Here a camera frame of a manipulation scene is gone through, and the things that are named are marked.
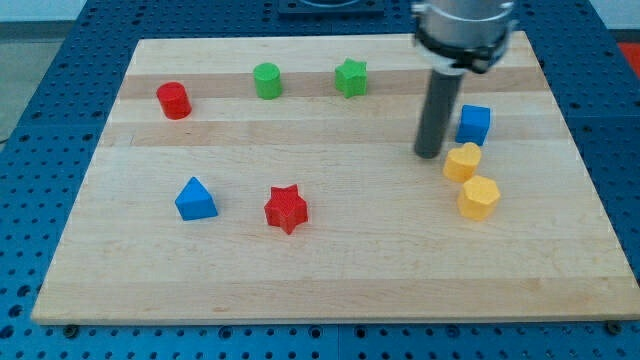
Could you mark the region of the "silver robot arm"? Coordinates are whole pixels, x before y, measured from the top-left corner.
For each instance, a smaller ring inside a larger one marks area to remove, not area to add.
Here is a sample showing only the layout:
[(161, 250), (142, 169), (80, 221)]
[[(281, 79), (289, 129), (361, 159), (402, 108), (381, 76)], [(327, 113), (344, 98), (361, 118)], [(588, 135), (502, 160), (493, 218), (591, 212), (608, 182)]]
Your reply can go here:
[(416, 1), (411, 4), (414, 45), (442, 74), (484, 74), (509, 48), (515, 5), (511, 0)]

